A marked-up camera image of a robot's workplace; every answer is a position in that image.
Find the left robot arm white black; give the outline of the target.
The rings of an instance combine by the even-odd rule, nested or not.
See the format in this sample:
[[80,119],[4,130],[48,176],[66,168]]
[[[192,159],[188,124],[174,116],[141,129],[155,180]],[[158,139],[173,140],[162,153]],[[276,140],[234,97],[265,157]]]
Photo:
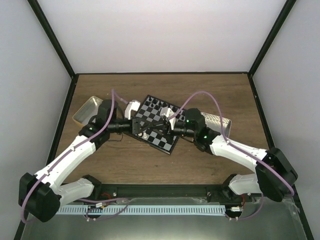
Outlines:
[[67,176],[87,157],[109,140],[111,133],[141,132],[140,120],[132,117],[140,102],[132,100],[122,111],[114,100],[103,100],[71,145],[55,160],[34,175],[25,173],[19,181],[18,203],[21,219],[29,212],[41,222],[50,220],[60,207],[71,202],[97,202],[102,196],[102,183],[91,175],[63,184]]

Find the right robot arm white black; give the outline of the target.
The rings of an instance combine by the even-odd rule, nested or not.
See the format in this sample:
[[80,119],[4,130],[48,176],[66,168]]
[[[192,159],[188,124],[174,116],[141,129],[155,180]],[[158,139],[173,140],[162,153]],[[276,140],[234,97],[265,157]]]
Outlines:
[[222,188],[223,198],[229,202],[244,194],[261,194],[280,202],[293,196],[298,174],[284,153],[272,147],[269,150],[251,147],[227,138],[222,132],[207,126],[205,116],[197,109],[184,112],[184,121],[177,122],[174,112],[165,107],[159,122],[143,125],[143,129],[157,129],[164,136],[189,137],[201,151],[223,157],[251,170],[251,174],[231,175]]

